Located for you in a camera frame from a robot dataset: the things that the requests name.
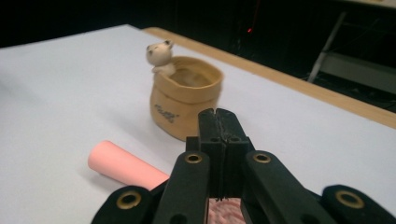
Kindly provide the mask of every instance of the pink object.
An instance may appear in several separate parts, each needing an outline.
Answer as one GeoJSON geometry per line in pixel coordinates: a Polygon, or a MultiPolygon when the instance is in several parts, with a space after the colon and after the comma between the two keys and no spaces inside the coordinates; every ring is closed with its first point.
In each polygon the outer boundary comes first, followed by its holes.
{"type": "MultiPolygon", "coordinates": [[[[107,175],[126,185],[152,190],[169,175],[140,160],[109,141],[99,143],[90,153],[88,165],[94,171],[107,175]]],[[[209,200],[208,224],[244,224],[239,199],[209,200]]]]}
{"type": "Polygon", "coordinates": [[[169,178],[169,175],[109,141],[103,141],[93,148],[88,165],[94,171],[121,183],[148,190],[154,189],[169,178]]]}

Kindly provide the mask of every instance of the white bear figurine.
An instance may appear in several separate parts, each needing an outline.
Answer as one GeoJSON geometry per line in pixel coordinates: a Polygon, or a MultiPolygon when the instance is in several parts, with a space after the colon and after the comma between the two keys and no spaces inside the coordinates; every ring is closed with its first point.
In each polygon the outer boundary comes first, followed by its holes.
{"type": "Polygon", "coordinates": [[[151,70],[154,74],[162,73],[166,76],[172,76],[176,69],[172,63],[171,40],[165,40],[162,43],[149,45],[146,50],[146,57],[149,63],[154,65],[151,70]]]}

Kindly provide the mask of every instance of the bear ear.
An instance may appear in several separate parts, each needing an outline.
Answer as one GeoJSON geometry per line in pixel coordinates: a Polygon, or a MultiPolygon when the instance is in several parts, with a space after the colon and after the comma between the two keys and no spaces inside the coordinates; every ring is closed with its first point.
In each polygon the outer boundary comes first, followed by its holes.
{"type": "Polygon", "coordinates": [[[163,43],[165,43],[165,45],[169,46],[169,49],[171,49],[173,47],[173,41],[172,40],[165,40],[163,43]]]}

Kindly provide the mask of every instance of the dark floor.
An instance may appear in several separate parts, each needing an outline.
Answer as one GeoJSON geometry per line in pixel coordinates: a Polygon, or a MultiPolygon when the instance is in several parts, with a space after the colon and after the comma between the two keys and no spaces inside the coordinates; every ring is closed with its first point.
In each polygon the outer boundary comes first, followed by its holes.
{"type": "Polygon", "coordinates": [[[340,77],[318,74],[315,84],[351,98],[396,113],[396,95],[348,81],[340,77]]]}
{"type": "MultiPolygon", "coordinates": [[[[159,26],[304,79],[346,10],[333,2],[201,0],[194,7],[178,0],[0,3],[0,48],[125,23],[159,26]]],[[[349,15],[332,50],[396,67],[396,13],[353,7],[349,15]]],[[[326,74],[318,74],[315,84],[396,113],[395,94],[326,74]]]]}

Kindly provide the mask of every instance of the brass grommet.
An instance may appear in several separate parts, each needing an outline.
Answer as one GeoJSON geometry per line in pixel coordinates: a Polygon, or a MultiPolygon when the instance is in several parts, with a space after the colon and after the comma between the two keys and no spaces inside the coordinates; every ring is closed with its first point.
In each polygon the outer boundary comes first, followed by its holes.
{"type": "Polygon", "coordinates": [[[335,192],[335,198],[341,204],[351,208],[359,209],[364,207],[364,201],[361,199],[361,197],[347,190],[338,190],[335,192]],[[346,199],[345,196],[350,197],[353,201],[346,199]]]}
{"type": "Polygon", "coordinates": [[[187,155],[184,160],[188,163],[198,163],[202,161],[202,156],[198,155],[198,154],[189,154],[187,155]]]}
{"type": "Polygon", "coordinates": [[[255,154],[253,156],[253,159],[254,159],[254,161],[261,162],[261,163],[268,163],[271,161],[271,157],[269,157],[263,153],[255,154]]]}
{"type": "Polygon", "coordinates": [[[120,209],[130,209],[136,207],[142,201],[142,196],[134,190],[123,192],[117,199],[117,207],[120,209]]]}

